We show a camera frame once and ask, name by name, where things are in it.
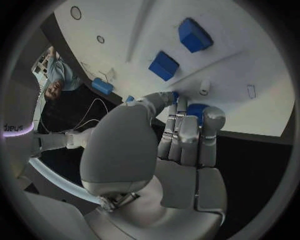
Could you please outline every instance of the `white tabletop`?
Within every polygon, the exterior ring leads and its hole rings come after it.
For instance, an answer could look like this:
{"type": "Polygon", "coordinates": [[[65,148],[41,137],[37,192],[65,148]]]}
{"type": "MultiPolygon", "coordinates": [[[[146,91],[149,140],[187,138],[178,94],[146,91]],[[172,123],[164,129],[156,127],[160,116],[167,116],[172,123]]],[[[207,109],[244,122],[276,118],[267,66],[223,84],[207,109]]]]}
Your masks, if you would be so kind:
{"type": "MultiPolygon", "coordinates": [[[[280,136],[287,125],[295,97],[284,60],[271,37],[232,0],[68,0],[55,17],[88,77],[114,72],[109,82],[123,101],[177,91],[189,103],[221,108],[224,131],[280,136]],[[72,6],[80,9],[80,20],[71,17],[72,6]],[[210,34],[213,46],[190,53],[180,43],[178,27],[187,17],[210,34]],[[159,51],[180,64],[167,82],[148,70],[159,51]],[[203,80],[210,81],[208,96],[199,94],[203,80]]],[[[166,109],[158,119],[165,122],[167,115],[166,109]]]]}

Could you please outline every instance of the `shirt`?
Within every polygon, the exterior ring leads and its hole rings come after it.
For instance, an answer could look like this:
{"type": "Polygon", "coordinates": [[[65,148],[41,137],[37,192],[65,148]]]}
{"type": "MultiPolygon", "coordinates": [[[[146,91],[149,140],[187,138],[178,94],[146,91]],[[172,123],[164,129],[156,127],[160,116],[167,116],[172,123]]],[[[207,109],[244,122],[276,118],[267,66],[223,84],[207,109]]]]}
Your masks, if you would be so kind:
{"type": "Polygon", "coordinates": [[[60,57],[49,57],[47,66],[47,75],[51,83],[60,79],[64,82],[62,91],[72,91],[77,89],[81,84],[81,79],[73,73],[71,68],[60,57]]]}

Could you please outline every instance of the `light strip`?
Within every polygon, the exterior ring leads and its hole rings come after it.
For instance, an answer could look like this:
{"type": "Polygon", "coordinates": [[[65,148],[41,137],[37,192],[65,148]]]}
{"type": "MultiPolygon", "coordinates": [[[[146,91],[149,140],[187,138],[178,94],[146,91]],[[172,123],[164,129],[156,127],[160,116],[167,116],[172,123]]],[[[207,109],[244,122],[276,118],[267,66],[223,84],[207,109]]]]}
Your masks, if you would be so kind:
{"type": "Polygon", "coordinates": [[[32,123],[28,128],[21,130],[21,131],[5,131],[3,133],[3,137],[5,138],[13,138],[13,137],[19,137],[25,134],[30,133],[34,129],[35,125],[32,123]]]}
{"type": "Polygon", "coordinates": [[[84,199],[88,202],[100,204],[101,200],[91,195],[85,188],[78,186],[64,177],[58,175],[56,172],[52,171],[49,167],[43,164],[38,158],[30,158],[29,163],[47,180],[59,187],[60,189],[72,194],[78,198],[84,199]]]}

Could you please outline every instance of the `man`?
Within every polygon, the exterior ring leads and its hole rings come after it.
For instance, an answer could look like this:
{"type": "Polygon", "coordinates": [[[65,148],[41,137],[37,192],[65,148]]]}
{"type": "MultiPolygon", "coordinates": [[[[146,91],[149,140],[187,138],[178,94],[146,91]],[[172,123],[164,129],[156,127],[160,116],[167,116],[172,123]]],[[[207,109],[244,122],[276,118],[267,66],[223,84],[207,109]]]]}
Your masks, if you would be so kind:
{"type": "Polygon", "coordinates": [[[49,48],[47,75],[50,84],[44,92],[46,101],[56,100],[62,91],[73,91],[82,84],[80,78],[73,73],[61,57],[56,58],[54,47],[49,48]]]}

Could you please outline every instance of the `cable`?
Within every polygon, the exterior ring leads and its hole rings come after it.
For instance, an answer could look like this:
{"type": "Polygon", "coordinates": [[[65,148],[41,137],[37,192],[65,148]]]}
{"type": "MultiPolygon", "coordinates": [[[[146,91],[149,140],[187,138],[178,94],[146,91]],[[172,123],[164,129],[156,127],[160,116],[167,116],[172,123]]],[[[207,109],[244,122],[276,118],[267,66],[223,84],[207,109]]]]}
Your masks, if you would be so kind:
{"type": "Polygon", "coordinates": [[[87,123],[89,123],[89,122],[91,122],[91,121],[98,121],[98,122],[100,122],[98,119],[91,119],[91,120],[88,120],[87,122],[85,122],[84,124],[80,125],[81,122],[85,119],[85,117],[86,117],[87,114],[89,113],[89,111],[91,110],[91,108],[92,108],[92,106],[93,106],[93,104],[94,104],[94,102],[95,102],[96,100],[100,100],[100,101],[103,103],[103,105],[104,105],[104,107],[105,107],[105,109],[106,109],[106,114],[108,114],[108,113],[109,113],[109,110],[108,110],[106,104],[104,103],[104,101],[103,101],[102,99],[100,99],[100,98],[95,98],[95,99],[92,101],[92,103],[90,104],[90,106],[89,106],[88,110],[86,111],[85,115],[83,116],[83,118],[80,120],[80,122],[79,122],[75,127],[73,127],[72,129],[68,129],[68,130],[63,130],[63,131],[58,131],[58,132],[51,132],[51,131],[49,131],[49,130],[46,128],[46,126],[45,126],[44,123],[43,123],[43,120],[42,120],[42,105],[40,105],[40,113],[41,113],[41,115],[40,115],[40,123],[41,123],[41,125],[43,126],[43,128],[46,130],[46,132],[48,132],[48,134],[62,134],[62,133],[68,132],[68,131],[72,131],[72,130],[79,129],[79,128],[81,128],[82,126],[84,126],[85,124],[87,124],[87,123]]]}

